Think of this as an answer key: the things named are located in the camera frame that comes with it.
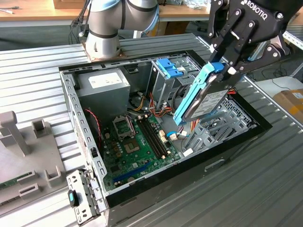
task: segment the ram slot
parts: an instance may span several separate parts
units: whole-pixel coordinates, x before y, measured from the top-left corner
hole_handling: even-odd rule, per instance
[[[153,128],[150,126],[147,119],[140,120],[138,123],[142,133],[144,134],[147,142],[151,146],[153,152],[155,153],[158,159],[162,156],[167,156],[167,151],[160,141],[159,137],[155,134]]]

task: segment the slotted aluminum surface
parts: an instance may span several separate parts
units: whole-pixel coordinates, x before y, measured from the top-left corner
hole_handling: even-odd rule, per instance
[[[127,55],[195,50],[210,52],[193,35],[123,40]],[[18,127],[44,118],[56,136],[67,171],[84,165],[64,103],[58,66],[88,62],[80,45],[0,52],[0,112],[14,110]],[[238,90],[273,128],[246,153],[208,177],[150,207],[120,226],[300,226],[303,221],[302,129],[252,83]],[[77,226],[68,189],[22,207],[0,219],[0,226]],[[87,224],[101,226],[102,220]]]
[[[284,32],[283,37],[303,50],[303,26],[302,25],[289,25],[287,31]]]

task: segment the green circuit board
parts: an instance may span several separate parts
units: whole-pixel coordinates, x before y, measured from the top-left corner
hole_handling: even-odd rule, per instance
[[[0,183],[0,190],[5,189],[5,188],[7,188],[7,187],[10,187],[10,186],[13,186],[13,185],[17,184],[17,183],[18,183],[18,182],[17,182],[18,179],[23,178],[23,177],[26,177],[26,176],[28,176],[29,174],[30,174],[30,173],[26,173],[26,174],[23,174],[23,175],[18,176],[18,177],[16,177],[16,178],[13,178],[13,179],[11,179],[11,180],[9,180],[9,181]]]
[[[142,132],[142,127],[139,127],[139,120],[131,120],[135,136],[125,137],[124,140],[119,140],[113,125],[106,128],[102,134],[104,136],[104,164],[107,168],[107,175],[104,177],[104,184],[107,191],[115,189],[127,182],[131,182],[143,175],[160,169],[172,162],[179,160],[180,156],[175,148],[170,144],[165,148],[169,151],[166,157],[159,158],[153,146],[150,146],[148,140]],[[154,116],[149,116],[146,123],[153,126],[154,135],[160,139],[159,126]],[[118,177],[128,175],[121,180],[115,181]]]

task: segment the wooden table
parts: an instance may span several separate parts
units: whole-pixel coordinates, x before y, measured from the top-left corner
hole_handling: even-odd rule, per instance
[[[0,27],[69,25],[80,9],[55,9],[53,0],[0,0],[0,8],[19,6],[15,14],[0,12]],[[208,20],[206,9],[160,6],[160,21]]]

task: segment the gray floor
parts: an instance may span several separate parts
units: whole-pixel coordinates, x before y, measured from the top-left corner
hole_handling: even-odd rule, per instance
[[[207,40],[205,32],[197,31],[197,26],[190,23],[186,29],[187,33],[199,35]],[[69,43],[68,39],[69,26],[44,26],[44,27],[11,27],[0,28],[0,51],[37,48],[45,46],[66,45]],[[132,31],[119,31],[120,38],[129,39],[133,37]],[[280,76],[289,76],[303,61],[303,55],[297,54],[290,60],[284,63],[276,63],[267,66],[263,69],[255,71],[249,76],[255,80],[265,80]],[[303,81],[303,70],[301,70],[296,78]]]

